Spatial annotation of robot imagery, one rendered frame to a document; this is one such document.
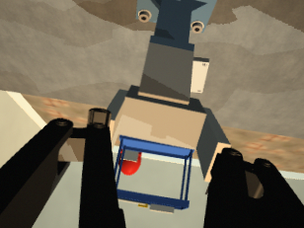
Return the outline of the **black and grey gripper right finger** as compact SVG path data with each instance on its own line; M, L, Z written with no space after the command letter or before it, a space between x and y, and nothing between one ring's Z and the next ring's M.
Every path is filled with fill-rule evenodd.
M204 181L210 182L203 228L304 228L304 205L275 165L262 158L244 161L211 109L203 108L195 148Z

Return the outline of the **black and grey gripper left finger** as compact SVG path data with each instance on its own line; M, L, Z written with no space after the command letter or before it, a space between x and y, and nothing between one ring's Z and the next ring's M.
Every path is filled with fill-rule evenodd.
M113 149L127 92L89 109L87 127L51 120L0 168L0 228L32 228L70 162L83 162L79 228L126 228Z

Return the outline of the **beige slotted block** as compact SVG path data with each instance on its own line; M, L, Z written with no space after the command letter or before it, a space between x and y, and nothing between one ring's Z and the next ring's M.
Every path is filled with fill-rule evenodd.
M119 134L195 150L206 112L199 99L188 105L138 95L131 85L124 100Z

